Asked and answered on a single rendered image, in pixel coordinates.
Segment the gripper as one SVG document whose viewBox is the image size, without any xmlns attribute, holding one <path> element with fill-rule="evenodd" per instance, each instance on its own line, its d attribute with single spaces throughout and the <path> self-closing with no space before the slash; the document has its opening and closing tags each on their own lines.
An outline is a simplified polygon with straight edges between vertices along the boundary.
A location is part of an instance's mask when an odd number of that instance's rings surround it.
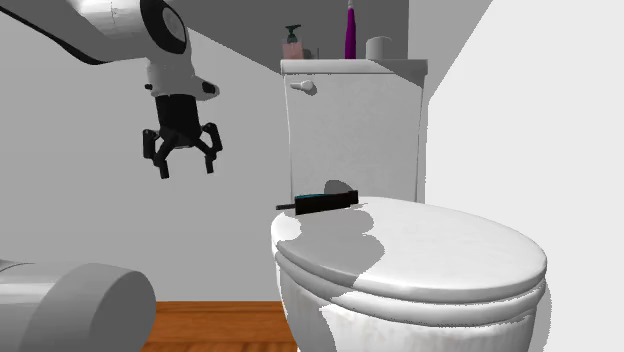
<svg viewBox="0 0 624 352">
<path fill-rule="evenodd" d="M 155 98 L 155 102 L 160 128 L 159 131 L 142 131 L 143 157 L 153 162 L 162 179 L 167 179 L 169 154 L 176 147 L 196 147 L 204 153 L 206 172 L 213 173 L 214 161 L 223 145 L 216 124 L 208 122 L 201 129 L 195 97 L 161 95 Z M 211 145 L 200 138 L 202 131 L 210 137 Z"/>
</svg>

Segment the white toilet paper roll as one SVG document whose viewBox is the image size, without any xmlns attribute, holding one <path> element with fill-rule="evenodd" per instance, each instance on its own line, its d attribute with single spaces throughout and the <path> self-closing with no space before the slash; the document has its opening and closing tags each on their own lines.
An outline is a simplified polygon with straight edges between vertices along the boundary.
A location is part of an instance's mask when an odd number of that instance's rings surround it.
<svg viewBox="0 0 624 352">
<path fill-rule="evenodd" d="M 376 36 L 367 40 L 365 58 L 368 60 L 384 60 L 390 57 L 392 39 L 387 36 Z"/>
</svg>

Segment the pink soap dispenser bottle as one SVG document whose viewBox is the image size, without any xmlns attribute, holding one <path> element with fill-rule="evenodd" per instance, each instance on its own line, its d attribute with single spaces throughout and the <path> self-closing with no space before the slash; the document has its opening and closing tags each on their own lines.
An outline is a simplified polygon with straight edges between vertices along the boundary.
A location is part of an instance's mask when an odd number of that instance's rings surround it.
<svg viewBox="0 0 624 352">
<path fill-rule="evenodd" d="M 304 58 L 304 48 L 302 42 L 297 37 L 295 30 L 300 28 L 300 24 L 287 25 L 288 35 L 282 44 L 282 57 L 286 60 Z"/>
</svg>

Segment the black and teal flat tool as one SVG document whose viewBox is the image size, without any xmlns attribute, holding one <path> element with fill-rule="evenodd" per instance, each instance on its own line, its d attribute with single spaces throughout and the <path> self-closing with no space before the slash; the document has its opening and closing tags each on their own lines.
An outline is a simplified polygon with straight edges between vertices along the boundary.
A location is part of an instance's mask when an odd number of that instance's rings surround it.
<svg viewBox="0 0 624 352">
<path fill-rule="evenodd" d="M 294 198 L 290 204 L 277 205 L 276 210 L 293 209 L 296 215 L 304 215 L 348 208 L 359 203 L 357 190 L 335 194 L 307 194 Z"/>
</svg>

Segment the purple electric toothbrush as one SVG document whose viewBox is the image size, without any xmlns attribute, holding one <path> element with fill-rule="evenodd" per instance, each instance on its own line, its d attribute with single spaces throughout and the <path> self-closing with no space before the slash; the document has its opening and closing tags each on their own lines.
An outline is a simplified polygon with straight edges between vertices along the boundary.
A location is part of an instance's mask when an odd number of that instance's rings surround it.
<svg viewBox="0 0 624 352">
<path fill-rule="evenodd" d="M 357 30 L 354 0 L 348 0 L 347 24 L 345 32 L 344 58 L 355 59 L 357 57 Z"/>
</svg>

